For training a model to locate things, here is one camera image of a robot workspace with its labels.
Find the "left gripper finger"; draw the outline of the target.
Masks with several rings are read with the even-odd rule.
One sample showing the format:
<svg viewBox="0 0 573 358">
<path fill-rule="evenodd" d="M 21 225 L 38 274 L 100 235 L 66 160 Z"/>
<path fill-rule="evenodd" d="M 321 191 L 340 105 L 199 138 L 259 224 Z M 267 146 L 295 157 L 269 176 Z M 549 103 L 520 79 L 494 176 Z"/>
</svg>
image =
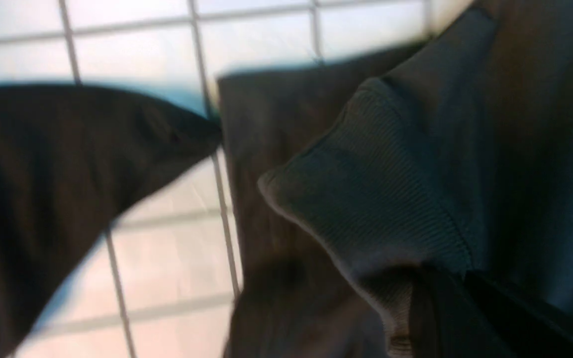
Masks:
<svg viewBox="0 0 573 358">
<path fill-rule="evenodd" d="M 417 358 L 573 358 L 573 317 L 477 270 L 415 272 L 409 318 Z"/>
</svg>

